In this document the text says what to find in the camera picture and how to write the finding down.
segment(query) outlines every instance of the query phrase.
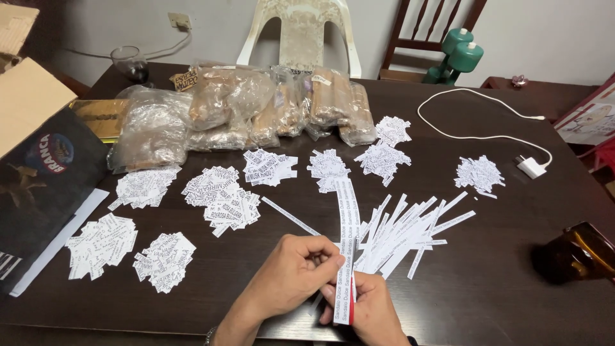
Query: white plastic chair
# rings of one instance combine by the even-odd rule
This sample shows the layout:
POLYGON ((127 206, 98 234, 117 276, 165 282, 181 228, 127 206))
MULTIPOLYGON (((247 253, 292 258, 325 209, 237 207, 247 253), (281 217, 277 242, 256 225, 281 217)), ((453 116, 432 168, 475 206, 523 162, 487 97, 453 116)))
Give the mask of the white plastic chair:
POLYGON ((282 21, 280 65, 308 71, 322 66, 325 22, 333 22, 346 43, 350 76, 361 78, 361 64, 354 46, 350 12, 345 0, 258 0, 252 28, 237 64, 249 65, 258 36, 274 17, 282 21))

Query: electrical cord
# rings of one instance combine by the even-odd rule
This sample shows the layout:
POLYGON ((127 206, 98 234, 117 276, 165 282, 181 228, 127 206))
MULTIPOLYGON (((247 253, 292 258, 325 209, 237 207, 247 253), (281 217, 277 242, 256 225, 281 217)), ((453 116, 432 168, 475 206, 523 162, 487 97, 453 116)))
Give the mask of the electrical cord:
MULTIPOLYGON (((165 49, 161 49, 161 50, 157 50, 155 52, 151 52, 151 53, 143 53, 144 56, 147 55, 152 55, 152 54, 158 54, 158 53, 162 53, 162 52, 166 52, 168 50, 172 50, 177 48, 180 44, 184 43, 187 39, 189 39, 192 36, 192 31, 190 29, 188 29, 188 34, 181 39, 181 41, 177 42, 175 45, 173 45, 172 47, 169 48, 165 48, 165 49)), ((81 55, 87 55, 89 57, 95 57, 95 58, 105 58, 105 59, 111 59, 111 54, 101 54, 101 53, 92 53, 92 52, 84 52, 81 50, 76 50, 76 49, 72 49, 72 48, 64 48, 64 50, 67 50, 69 52, 72 53, 76 53, 76 54, 81 54, 81 55)))
POLYGON ((434 97, 436 97, 436 96, 438 96, 438 95, 446 94, 447 92, 453 92, 453 91, 469 91, 469 92, 473 92, 473 93, 475 93, 475 94, 477 94, 477 95, 480 95, 480 96, 482 96, 482 97, 485 97, 485 98, 487 98, 487 99, 497 101, 497 102, 499 102, 499 103, 503 104, 506 108, 510 109, 510 110, 511 110, 513 113, 515 113, 516 115, 520 116, 521 118, 525 118, 525 119, 535 119, 535 120, 544 120, 544 119, 545 119, 545 117, 543 117, 543 116, 524 116, 524 115, 521 115, 521 114, 519 114, 517 111, 515 111, 514 109, 512 109, 510 106, 508 106, 506 103, 502 102, 501 100, 498 100, 498 99, 493 98, 493 97, 489 97, 489 96, 487 96, 487 95, 483 95, 483 94, 481 94, 481 93, 479 93, 479 92, 476 92, 476 91, 474 91, 474 90, 470 90, 470 89, 466 89, 466 88, 447 90, 447 91, 439 92, 439 93, 437 93, 437 94, 432 95, 432 96, 431 96, 431 97, 429 97, 427 100, 425 100, 423 103, 421 103, 421 105, 420 105, 420 106, 416 109, 416 114, 417 114, 417 115, 419 116, 419 118, 421 118, 421 119, 422 119, 425 123, 427 123, 427 125, 431 126, 431 128, 433 128, 434 130, 438 131, 440 134, 443 134, 443 135, 445 135, 445 136, 447 136, 447 137, 449 137, 449 138, 454 138, 454 139, 494 139, 494 138, 507 138, 507 139, 516 140, 516 141, 518 141, 518 142, 525 143, 525 144, 531 145, 532 147, 538 148, 538 149, 540 149, 540 150, 542 150, 542 151, 546 152, 546 153, 549 155, 549 160, 547 161, 547 163, 545 163, 545 164, 541 164, 541 165, 540 165, 542 168, 546 168, 548 165, 550 165, 550 164, 551 164, 551 161, 553 161, 553 155, 551 155, 551 153, 550 153, 548 150, 546 150, 546 149, 545 149, 545 148, 543 148, 543 147, 540 147, 539 145, 536 145, 536 144, 533 144, 533 143, 529 143, 529 142, 527 142, 527 141, 525 141, 525 140, 518 139, 518 138, 515 138, 515 137, 511 137, 511 136, 506 136, 506 135, 495 135, 495 136, 489 136, 489 137, 456 137, 456 136, 448 135, 448 134, 446 134, 446 133, 444 133, 444 132, 442 132, 442 131, 438 130, 438 129, 437 129, 435 126, 433 126, 433 125, 432 125, 429 121, 427 121, 427 120, 425 120, 425 118, 423 118, 423 116, 421 115, 421 107, 423 107, 423 105, 424 105, 425 103, 429 102, 429 100, 431 100, 432 98, 434 98, 434 97))

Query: fingernail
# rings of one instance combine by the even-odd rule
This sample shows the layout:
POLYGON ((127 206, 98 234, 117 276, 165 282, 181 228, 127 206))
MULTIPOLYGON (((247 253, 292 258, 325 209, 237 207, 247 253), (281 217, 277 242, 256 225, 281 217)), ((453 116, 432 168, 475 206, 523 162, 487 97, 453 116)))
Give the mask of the fingernail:
POLYGON ((339 255, 337 264, 341 267, 344 265, 344 263, 346 263, 346 258, 344 257, 344 255, 339 255))
POLYGON ((322 290, 321 290, 321 293, 322 293, 322 295, 323 295, 325 298, 329 298, 329 297, 331 297, 333 294, 335 294, 335 292, 333 291, 333 287, 331 287, 331 286, 325 286, 325 287, 323 287, 323 288, 322 288, 322 290))

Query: bracelet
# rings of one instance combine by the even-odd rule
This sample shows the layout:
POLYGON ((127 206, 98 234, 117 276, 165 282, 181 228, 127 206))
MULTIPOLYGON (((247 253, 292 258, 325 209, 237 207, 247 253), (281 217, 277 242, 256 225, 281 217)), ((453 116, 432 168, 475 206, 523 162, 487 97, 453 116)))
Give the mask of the bracelet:
POLYGON ((216 335, 216 330, 218 329, 218 326, 215 326, 211 329, 209 329, 209 332, 207 332, 207 336, 205 337, 205 343, 203 344, 203 346, 212 346, 213 345, 213 336, 216 335))

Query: wine glass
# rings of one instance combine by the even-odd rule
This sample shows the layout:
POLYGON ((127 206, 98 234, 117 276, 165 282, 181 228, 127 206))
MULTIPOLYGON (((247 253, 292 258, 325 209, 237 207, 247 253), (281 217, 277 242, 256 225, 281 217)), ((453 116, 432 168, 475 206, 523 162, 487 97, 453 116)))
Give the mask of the wine glass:
POLYGON ((147 83, 149 78, 148 61, 145 60, 139 48, 134 46, 122 46, 115 48, 111 52, 113 65, 135 84, 145 87, 154 87, 154 84, 147 83))

